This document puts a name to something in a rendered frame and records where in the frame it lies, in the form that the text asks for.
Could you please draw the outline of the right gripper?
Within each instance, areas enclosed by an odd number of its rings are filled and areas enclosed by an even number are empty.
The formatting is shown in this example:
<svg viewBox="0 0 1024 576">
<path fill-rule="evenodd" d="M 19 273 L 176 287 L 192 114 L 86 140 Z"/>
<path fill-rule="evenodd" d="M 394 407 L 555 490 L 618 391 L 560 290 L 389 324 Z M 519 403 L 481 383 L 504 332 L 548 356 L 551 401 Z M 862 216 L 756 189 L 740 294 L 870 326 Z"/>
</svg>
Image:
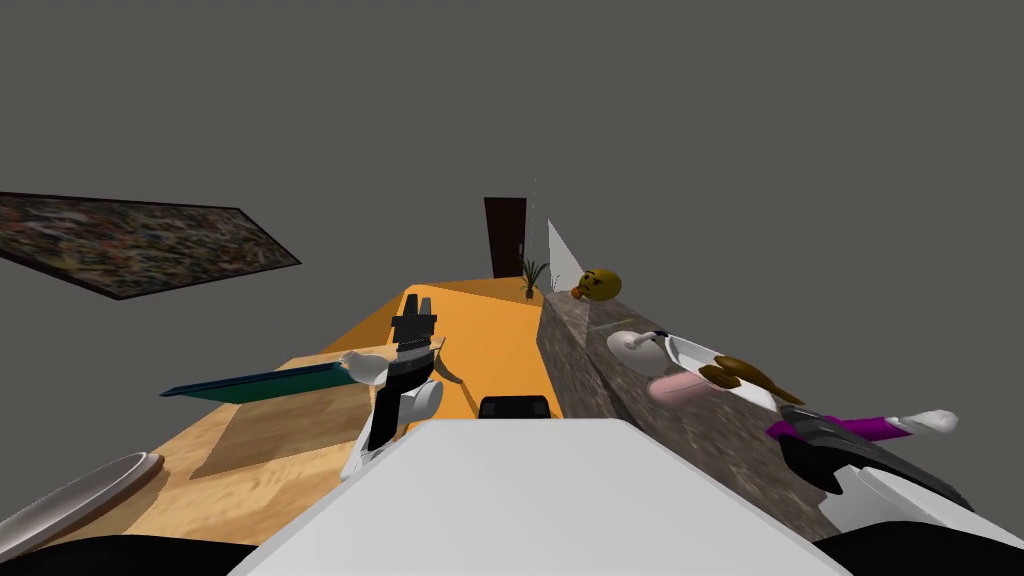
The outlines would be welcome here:
<svg viewBox="0 0 1024 576">
<path fill-rule="evenodd" d="M 818 440 L 849 440 L 850 430 L 816 412 L 784 405 L 779 409 L 783 422 L 793 431 L 783 431 L 779 439 L 783 459 L 790 469 L 806 483 L 828 494 L 842 494 L 843 488 L 835 474 L 843 467 L 816 444 Z"/>
</svg>

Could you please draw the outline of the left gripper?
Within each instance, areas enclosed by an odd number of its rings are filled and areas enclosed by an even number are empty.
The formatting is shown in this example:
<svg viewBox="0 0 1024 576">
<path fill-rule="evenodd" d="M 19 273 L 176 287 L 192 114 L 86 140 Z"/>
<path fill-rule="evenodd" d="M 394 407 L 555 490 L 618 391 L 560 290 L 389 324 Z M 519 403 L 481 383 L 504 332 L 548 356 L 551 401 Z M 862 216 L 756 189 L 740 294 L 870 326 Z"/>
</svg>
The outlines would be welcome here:
<svg viewBox="0 0 1024 576">
<path fill-rule="evenodd" d="M 416 293 L 407 294 L 403 314 L 391 320 L 392 342 L 398 346 L 428 346 L 434 335 L 436 320 L 430 297 L 422 297 L 419 302 Z"/>
</svg>

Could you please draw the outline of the purple white-tipped brush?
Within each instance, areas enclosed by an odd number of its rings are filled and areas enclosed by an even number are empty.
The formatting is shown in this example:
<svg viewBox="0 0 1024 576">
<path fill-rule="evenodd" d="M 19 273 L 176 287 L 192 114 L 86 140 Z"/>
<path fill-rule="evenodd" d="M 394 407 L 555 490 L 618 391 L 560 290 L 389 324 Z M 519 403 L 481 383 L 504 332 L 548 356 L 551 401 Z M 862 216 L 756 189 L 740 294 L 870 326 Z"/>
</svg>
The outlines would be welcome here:
<svg viewBox="0 0 1024 576">
<path fill-rule="evenodd" d="M 959 423 L 959 418 L 955 413 L 942 409 L 910 416 L 840 419 L 830 415 L 822 415 L 821 418 L 869 442 L 882 442 L 932 433 L 949 434 Z"/>
</svg>

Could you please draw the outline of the white plate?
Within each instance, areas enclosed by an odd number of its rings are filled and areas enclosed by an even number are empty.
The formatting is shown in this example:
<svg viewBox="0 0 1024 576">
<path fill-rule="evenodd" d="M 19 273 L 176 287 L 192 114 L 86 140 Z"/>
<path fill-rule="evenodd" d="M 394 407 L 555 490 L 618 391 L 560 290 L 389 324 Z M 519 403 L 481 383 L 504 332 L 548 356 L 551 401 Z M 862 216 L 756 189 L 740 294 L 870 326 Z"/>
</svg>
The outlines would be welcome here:
<svg viewBox="0 0 1024 576">
<path fill-rule="evenodd" d="M 719 356 L 718 352 L 674 335 L 669 335 L 665 339 L 664 345 L 667 355 L 675 364 L 694 373 L 705 365 L 715 364 L 715 357 Z M 730 393 L 769 411 L 778 412 L 777 402 L 768 390 L 745 380 L 740 380 L 740 385 L 730 389 Z"/>
</svg>

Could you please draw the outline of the dark brown door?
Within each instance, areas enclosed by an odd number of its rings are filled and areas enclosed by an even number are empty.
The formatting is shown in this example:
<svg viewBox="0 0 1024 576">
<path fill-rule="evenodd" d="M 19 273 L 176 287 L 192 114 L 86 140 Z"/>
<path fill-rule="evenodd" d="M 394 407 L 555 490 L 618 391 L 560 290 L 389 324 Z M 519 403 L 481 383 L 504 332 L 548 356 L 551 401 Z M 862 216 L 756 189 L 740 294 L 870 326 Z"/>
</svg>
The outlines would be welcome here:
<svg viewBox="0 0 1024 576">
<path fill-rule="evenodd" d="M 521 276 L 526 239 L 527 199 L 485 197 L 483 201 L 493 277 Z"/>
</svg>

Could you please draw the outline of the brown wooden spoon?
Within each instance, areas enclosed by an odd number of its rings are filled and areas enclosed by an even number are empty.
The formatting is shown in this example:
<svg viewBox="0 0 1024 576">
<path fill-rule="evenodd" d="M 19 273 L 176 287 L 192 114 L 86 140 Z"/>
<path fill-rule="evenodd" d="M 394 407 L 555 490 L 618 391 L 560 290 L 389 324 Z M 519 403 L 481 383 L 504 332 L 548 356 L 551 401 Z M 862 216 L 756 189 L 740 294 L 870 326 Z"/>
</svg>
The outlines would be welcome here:
<svg viewBox="0 0 1024 576">
<path fill-rule="evenodd" d="M 779 387 L 761 370 L 731 356 L 717 355 L 711 364 L 701 366 L 698 373 L 722 389 L 736 389 L 742 382 L 746 382 L 769 392 L 788 404 L 805 405 L 803 400 Z"/>
</svg>

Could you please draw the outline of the green potted plant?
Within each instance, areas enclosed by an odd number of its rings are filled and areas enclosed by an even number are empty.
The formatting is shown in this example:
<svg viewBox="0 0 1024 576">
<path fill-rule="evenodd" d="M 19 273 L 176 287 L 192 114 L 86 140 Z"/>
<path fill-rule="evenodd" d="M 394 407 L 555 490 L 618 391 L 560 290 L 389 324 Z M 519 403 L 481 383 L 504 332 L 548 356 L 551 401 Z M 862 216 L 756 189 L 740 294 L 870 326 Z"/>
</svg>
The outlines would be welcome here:
<svg viewBox="0 0 1024 576">
<path fill-rule="evenodd" d="M 520 263 L 522 266 L 522 278 L 524 280 L 523 290 L 525 294 L 525 299 L 527 301 L 531 301 L 534 299 L 534 292 L 537 282 L 540 276 L 548 269 L 549 263 L 548 262 L 540 263 L 538 261 L 528 258 L 522 258 L 520 260 Z"/>
</svg>

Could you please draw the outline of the pink sausage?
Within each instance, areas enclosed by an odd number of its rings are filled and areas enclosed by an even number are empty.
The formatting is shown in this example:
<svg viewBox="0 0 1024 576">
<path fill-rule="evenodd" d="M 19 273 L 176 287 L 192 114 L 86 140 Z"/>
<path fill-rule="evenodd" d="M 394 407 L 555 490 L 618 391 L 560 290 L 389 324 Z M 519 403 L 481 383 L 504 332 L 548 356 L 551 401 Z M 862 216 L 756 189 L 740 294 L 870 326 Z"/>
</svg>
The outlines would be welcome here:
<svg viewBox="0 0 1024 576">
<path fill-rule="evenodd" d="M 656 378 L 648 385 L 648 396 L 662 407 L 681 409 L 701 401 L 718 388 L 694 372 L 678 372 Z"/>
</svg>

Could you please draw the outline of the teal door leaf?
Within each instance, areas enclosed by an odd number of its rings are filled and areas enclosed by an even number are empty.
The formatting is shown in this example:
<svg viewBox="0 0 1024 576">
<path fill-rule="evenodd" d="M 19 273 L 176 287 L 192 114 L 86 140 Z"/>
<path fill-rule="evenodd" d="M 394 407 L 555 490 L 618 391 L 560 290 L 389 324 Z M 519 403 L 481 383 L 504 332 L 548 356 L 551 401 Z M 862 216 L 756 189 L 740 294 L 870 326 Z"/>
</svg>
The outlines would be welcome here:
<svg viewBox="0 0 1024 576">
<path fill-rule="evenodd" d="M 313 390 L 355 384 L 357 381 L 340 362 L 253 374 L 177 386 L 161 397 L 190 397 L 224 404 L 246 404 Z"/>
</svg>

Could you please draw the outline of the white mug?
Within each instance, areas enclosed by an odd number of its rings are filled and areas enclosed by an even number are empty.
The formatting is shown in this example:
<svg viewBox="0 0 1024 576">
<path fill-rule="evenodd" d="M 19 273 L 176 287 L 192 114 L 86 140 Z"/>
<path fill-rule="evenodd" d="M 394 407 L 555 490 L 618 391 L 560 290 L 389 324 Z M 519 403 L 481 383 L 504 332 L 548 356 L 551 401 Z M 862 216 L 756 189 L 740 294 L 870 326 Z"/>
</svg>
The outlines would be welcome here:
<svg viewBox="0 0 1024 576">
<path fill-rule="evenodd" d="M 669 367 L 670 360 L 659 345 L 659 332 L 643 334 L 632 331 L 617 331 L 608 336 L 606 345 L 616 360 L 627 368 L 648 378 L 660 376 Z"/>
</svg>

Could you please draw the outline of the multicoloured wall picture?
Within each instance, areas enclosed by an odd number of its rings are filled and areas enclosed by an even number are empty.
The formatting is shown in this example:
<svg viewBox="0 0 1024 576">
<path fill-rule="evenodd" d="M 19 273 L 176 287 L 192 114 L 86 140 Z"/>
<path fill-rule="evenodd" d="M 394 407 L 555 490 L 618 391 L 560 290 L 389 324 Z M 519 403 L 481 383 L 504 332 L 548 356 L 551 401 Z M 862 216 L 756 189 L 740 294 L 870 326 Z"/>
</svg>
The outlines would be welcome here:
<svg viewBox="0 0 1024 576">
<path fill-rule="evenodd" d="M 0 257 L 118 301 L 300 262 L 236 207 L 2 191 Z"/>
</svg>

